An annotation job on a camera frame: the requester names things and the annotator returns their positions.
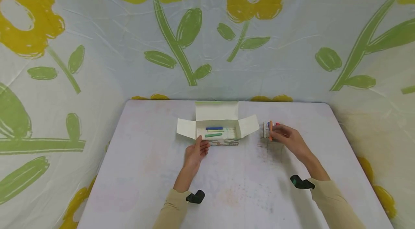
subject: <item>table surface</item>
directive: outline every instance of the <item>table surface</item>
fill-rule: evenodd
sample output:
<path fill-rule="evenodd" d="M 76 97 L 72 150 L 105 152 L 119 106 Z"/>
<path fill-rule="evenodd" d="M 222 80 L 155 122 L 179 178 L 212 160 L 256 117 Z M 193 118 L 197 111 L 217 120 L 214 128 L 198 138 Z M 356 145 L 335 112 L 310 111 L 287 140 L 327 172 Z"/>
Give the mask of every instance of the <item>table surface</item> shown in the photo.
<path fill-rule="evenodd" d="M 181 228 L 328 228 L 309 190 L 290 176 L 309 177 L 282 144 L 262 139 L 262 122 L 296 128 L 369 228 L 393 228 L 330 107 L 324 103 L 240 102 L 239 117 L 256 114 L 260 130 L 238 146 L 211 147 L 190 190 Z M 194 101 L 126 103 L 78 229 L 151 228 L 193 143 L 176 134 L 177 118 L 194 120 Z"/>

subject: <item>box lid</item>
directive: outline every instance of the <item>box lid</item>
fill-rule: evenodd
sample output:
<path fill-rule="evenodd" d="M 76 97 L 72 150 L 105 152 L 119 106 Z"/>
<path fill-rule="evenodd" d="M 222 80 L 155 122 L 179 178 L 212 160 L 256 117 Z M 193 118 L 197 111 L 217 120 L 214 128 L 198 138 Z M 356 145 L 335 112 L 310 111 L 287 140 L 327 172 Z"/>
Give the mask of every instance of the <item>box lid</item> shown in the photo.
<path fill-rule="evenodd" d="M 251 115 L 249 117 L 238 120 L 239 128 L 241 130 L 241 138 L 247 136 L 250 133 L 259 129 L 258 120 L 256 115 Z"/>
<path fill-rule="evenodd" d="M 196 102 L 196 121 L 202 120 L 238 120 L 238 102 Z"/>
<path fill-rule="evenodd" d="M 196 122 L 184 119 L 177 119 L 176 133 L 182 134 L 191 139 L 196 139 Z"/>

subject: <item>chalk box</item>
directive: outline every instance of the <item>chalk box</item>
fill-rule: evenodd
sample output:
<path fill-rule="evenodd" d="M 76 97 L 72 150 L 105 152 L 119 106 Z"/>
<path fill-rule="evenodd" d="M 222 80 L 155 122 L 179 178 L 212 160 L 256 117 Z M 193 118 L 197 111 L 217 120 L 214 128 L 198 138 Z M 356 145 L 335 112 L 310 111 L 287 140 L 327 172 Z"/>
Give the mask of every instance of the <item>chalk box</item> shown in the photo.
<path fill-rule="evenodd" d="M 206 138 L 207 127 L 220 126 L 221 136 Z M 212 146 L 235 146 L 245 136 L 259 129 L 256 115 L 238 119 L 237 101 L 196 102 L 196 121 L 177 119 L 177 133 L 196 139 L 199 135 Z"/>

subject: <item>orange chalk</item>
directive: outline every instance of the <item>orange chalk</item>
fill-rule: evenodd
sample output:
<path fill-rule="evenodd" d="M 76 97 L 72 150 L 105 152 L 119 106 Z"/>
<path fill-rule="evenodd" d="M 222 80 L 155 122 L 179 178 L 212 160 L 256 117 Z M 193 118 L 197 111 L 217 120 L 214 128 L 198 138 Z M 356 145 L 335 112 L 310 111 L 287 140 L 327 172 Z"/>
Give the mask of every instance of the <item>orange chalk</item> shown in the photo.
<path fill-rule="evenodd" d="M 272 121 L 269 121 L 269 130 L 270 131 L 272 131 L 272 126 L 274 126 Z"/>

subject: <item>floral backdrop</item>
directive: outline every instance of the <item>floral backdrop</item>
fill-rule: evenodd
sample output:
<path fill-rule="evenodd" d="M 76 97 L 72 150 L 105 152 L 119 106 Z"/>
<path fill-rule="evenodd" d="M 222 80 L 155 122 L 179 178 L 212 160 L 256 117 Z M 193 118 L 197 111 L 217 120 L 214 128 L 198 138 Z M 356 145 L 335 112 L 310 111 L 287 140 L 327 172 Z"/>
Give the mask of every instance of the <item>floral backdrop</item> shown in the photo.
<path fill-rule="evenodd" d="M 326 102 L 412 228 L 414 41 L 415 0 L 0 0 L 0 228 L 76 228 L 130 98 Z"/>

